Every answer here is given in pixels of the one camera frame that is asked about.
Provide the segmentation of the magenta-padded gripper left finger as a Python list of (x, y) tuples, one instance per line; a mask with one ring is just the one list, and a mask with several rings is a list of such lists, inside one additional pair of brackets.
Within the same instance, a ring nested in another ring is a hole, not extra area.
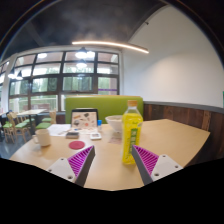
[(90, 146), (69, 158), (59, 158), (47, 171), (83, 187), (94, 157), (95, 147)]

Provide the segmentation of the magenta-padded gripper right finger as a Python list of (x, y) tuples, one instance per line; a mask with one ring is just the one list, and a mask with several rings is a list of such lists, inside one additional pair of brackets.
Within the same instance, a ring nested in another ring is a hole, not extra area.
[(132, 156), (145, 185), (182, 169), (182, 166), (168, 155), (156, 155), (140, 146), (132, 146)]

